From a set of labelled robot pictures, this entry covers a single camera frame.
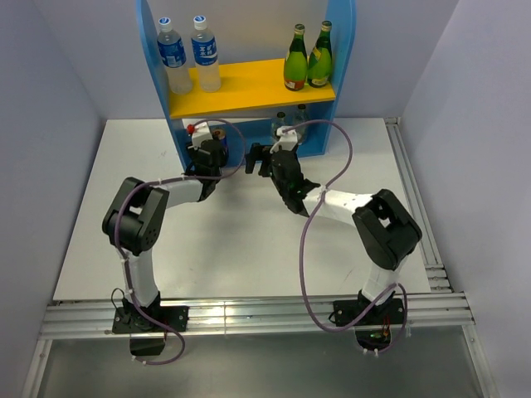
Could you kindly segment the Red Bull can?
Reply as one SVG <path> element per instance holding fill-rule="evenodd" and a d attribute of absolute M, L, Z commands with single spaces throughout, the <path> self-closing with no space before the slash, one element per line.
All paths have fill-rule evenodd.
<path fill-rule="evenodd" d="M 221 127 L 215 127 L 212 129 L 212 136 L 214 139 L 216 139 L 217 141 L 221 143 L 225 151 L 225 154 L 229 156 L 229 147 L 228 147 L 228 142 L 227 142 L 226 130 Z"/>

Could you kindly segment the clear glass bottle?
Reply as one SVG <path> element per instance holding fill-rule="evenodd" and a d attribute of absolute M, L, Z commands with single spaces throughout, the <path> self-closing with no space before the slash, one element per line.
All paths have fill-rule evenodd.
<path fill-rule="evenodd" d="M 278 112 L 276 116 L 271 120 L 271 126 L 270 126 L 271 136 L 272 136 L 272 140 L 274 143 L 279 140 L 277 131 L 279 129 L 284 128 L 286 125 L 287 123 L 286 123 L 285 112 L 283 111 Z"/>
<path fill-rule="evenodd" d="M 292 124 L 299 125 L 307 122 L 309 120 L 307 107 L 305 104 L 298 104 L 295 113 L 292 116 Z M 298 143 L 302 144 L 305 142 L 307 137 L 307 126 L 298 127 L 295 129 L 297 134 Z"/>

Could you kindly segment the blue and yellow shelf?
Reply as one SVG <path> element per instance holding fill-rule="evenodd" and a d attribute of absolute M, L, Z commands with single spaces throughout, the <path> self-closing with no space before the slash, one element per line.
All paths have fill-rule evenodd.
<path fill-rule="evenodd" d="M 188 133 L 184 122 L 187 119 L 227 116 L 235 120 L 246 138 L 245 144 L 249 145 L 252 139 L 269 143 L 272 140 L 270 122 L 275 113 L 293 114 L 299 104 L 307 106 L 313 119 L 334 118 L 354 44 L 356 3 L 330 1 L 325 17 L 333 24 L 334 68 L 324 88 L 305 86 L 299 91 L 287 90 L 282 83 L 283 60 L 270 59 L 222 65 L 222 87 L 218 91 L 207 93 L 194 86 L 190 93 L 176 95 L 169 88 L 167 72 L 159 55 L 158 29 L 149 3 L 136 3 L 144 58 L 182 165 L 190 161 L 186 151 Z"/>

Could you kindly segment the Pocari Sweat bottle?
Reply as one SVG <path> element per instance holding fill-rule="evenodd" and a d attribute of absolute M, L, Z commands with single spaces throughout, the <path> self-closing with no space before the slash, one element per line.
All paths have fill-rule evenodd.
<path fill-rule="evenodd" d="M 158 27 L 158 51 L 167 71 L 169 87 L 173 93 L 185 95 L 192 90 L 192 80 L 188 72 L 183 40 L 173 29 L 169 17 L 161 17 Z"/>
<path fill-rule="evenodd" d="M 216 92 L 221 88 L 222 82 L 215 35 L 203 15 L 195 16 L 193 25 L 191 42 L 199 85 L 205 92 Z"/>

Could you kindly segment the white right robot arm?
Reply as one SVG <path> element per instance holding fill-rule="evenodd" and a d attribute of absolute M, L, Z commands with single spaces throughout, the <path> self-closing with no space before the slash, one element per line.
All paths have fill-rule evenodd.
<path fill-rule="evenodd" d="M 422 238 L 418 224 L 388 189 L 375 194 L 335 191 L 304 177 L 294 149 L 276 150 L 258 143 L 246 155 L 246 173 L 261 163 L 259 174 L 273 182 L 286 207 L 311 221 L 321 216 L 353 226 L 372 261 L 368 279 L 358 292 L 353 320 L 337 323 L 343 331 L 356 324 L 404 318 L 405 298 L 396 298 L 397 282 L 405 259 Z"/>

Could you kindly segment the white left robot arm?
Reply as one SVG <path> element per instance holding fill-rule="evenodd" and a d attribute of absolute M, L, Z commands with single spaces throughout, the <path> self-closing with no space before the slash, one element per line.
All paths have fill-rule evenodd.
<path fill-rule="evenodd" d="M 116 310 L 119 326 L 131 332 L 159 332 L 170 321 L 161 308 L 154 281 L 153 247 L 168 208 L 206 200 L 215 190 L 227 165 L 227 141 L 211 138 L 187 151 L 191 162 L 184 180 L 152 187 L 135 177 L 123 180 L 102 221 L 110 244 L 129 259 L 124 267 L 127 289 Z"/>

